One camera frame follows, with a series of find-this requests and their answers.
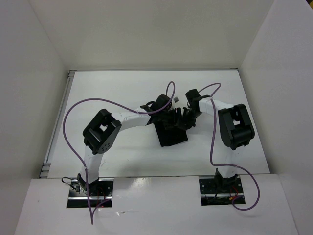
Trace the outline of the black skirt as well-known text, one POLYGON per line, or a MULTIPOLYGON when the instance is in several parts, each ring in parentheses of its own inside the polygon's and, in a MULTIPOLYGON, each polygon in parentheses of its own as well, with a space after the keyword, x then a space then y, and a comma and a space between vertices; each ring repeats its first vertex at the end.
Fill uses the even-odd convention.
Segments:
POLYGON ((162 123, 154 124, 161 147, 173 146, 188 141, 185 130, 173 128, 166 130, 162 123))

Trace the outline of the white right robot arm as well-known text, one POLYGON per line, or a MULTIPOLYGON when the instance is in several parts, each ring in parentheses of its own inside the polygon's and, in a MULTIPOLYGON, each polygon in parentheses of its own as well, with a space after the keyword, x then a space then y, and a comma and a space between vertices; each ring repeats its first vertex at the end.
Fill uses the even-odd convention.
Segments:
POLYGON ((188 98, 188 105, 183 111, 183 120, 188 127, 195 126, 196 118, 201 114, 213 117, 213 134, 210 146, 210 163, 216 168, 214 186, 219 192, 226 192, 236 183, 238 174, 238 156, 255 137, 246 106, 232 105, 213 99, 209 95, 188 98), (219 162, 213 160, 214 144, 220 133, 224 149, 227 150, 219 162))

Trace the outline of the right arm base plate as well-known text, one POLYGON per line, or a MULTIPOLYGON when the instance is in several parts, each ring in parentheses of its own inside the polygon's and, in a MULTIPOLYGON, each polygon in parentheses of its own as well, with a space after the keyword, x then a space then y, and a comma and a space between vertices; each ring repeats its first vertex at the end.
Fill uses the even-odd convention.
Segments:
POLYGON ((218 188, 213 176, 199 178, 201 205, 202 206, 217 206, 234 204, 245 204, 245 197, 241 179, 238 178, 231 186, 218 188))

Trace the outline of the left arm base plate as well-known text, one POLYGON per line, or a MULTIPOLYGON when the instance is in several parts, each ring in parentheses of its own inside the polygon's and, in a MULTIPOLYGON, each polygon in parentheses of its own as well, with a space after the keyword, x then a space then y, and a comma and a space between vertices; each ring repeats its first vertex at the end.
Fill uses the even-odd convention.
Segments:
MULTIPOLYGON (((87 208, 87 193, 81 188, 77 179, 70 182, 71 186, 68 193, 67 208, 87 208)), ((90 205, 95 208, 100 204, 101 208, 112 207, 113 178, 100 178, 98 185, 90 193, 90 205)))

